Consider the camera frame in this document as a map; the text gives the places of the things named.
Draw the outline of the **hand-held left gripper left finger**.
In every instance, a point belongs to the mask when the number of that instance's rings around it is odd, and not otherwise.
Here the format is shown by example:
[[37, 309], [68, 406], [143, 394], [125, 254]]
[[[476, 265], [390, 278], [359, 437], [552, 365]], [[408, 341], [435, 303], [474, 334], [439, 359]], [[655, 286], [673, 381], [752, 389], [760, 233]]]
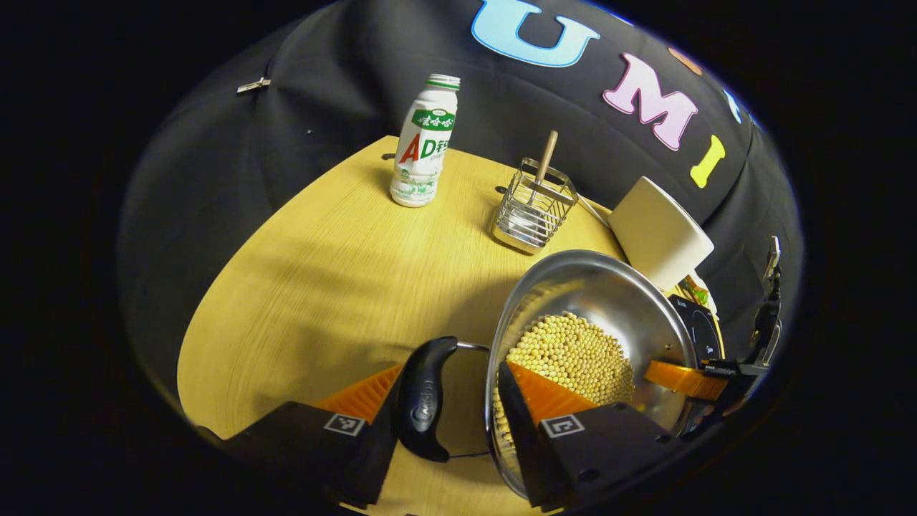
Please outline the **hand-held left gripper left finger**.
[[315, 404], [282, 403], [226, 439], [204, 433], [288, 489], [364, 510], [379, 502], [398, 441], [393, 409], [402, 369], [374, 373]]

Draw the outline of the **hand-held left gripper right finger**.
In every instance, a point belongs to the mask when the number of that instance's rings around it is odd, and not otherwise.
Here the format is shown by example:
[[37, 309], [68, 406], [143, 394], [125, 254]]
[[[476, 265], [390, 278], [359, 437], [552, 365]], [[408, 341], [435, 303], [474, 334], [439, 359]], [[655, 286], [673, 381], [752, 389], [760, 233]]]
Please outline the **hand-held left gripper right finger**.
[[501, 363], [497, 382], [531, 506], [592, 505], [667, 467], [681, 453], [677, 434], [625, 403], [537, 424], [512, 367]]

